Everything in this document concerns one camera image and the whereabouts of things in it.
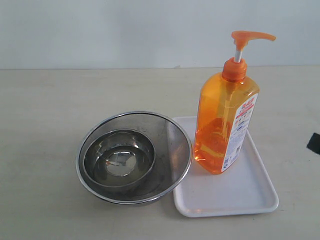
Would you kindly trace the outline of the orange pump soap bottle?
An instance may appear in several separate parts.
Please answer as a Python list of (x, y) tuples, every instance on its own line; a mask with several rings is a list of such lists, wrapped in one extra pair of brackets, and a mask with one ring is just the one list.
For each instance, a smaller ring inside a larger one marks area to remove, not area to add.
[(268, 33), (244, 30), (232, 32), (231, 37), (234, 56), (205, 82), (198, 102), (194, 157), (213, 175), (225, 172), (239, 157), (260, 93), (247, 76), (243, 50), (252, 40), (276, 40)]

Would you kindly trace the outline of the small stainless steel bowl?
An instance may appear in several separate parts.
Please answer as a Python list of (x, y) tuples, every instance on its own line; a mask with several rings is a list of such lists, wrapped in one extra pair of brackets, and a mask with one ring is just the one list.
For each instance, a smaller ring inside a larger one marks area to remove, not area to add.
[(133, 189), (152, 172), (154, 144), (145, 134), (128, 128), (109, 131), (90, 144), (83, 163), (90, 181), (112, 192)]

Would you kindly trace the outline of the white plastic tray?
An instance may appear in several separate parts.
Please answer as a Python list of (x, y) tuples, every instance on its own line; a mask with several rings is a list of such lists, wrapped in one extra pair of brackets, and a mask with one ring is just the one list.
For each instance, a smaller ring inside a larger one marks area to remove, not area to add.
[(279, 197), (249, 133), (238, 159), (213, 175), (195, 160), (173, 191), (176, 209), (189, 218), (270, 213)]

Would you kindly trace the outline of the steel mesh colander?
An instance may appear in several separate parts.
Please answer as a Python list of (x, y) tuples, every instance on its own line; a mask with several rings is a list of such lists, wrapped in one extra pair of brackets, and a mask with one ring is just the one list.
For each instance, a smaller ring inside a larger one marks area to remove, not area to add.
[[(155, 164), (138, 186), (110, 191), (92, 182), (82, 163), (94, 140), (118, 129), (133, 129), (149, 137), (155, 147)], [(81, 184), (99, 199), (116, 205), (138, 206), (155, 202), (176, 188), (186, 176), (192, 158), (190, 138), (176, 121), (155, 112), (130, 111), (108, 117), (88, 132), (78, 150), (75, 167)]]

